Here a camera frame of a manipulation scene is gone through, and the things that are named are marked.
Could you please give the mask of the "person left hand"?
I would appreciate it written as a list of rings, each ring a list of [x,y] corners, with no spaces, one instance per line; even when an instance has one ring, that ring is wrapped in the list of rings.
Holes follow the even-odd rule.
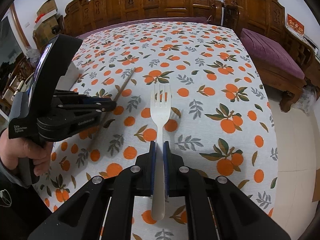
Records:
[[[24,138],[9,139],[8,129],[1,133],[1,161],[9,170],[14,170],[20,158],[33,159],[34,174],[40,176],[50,167],[53,143],[47,142],[41,147]]]

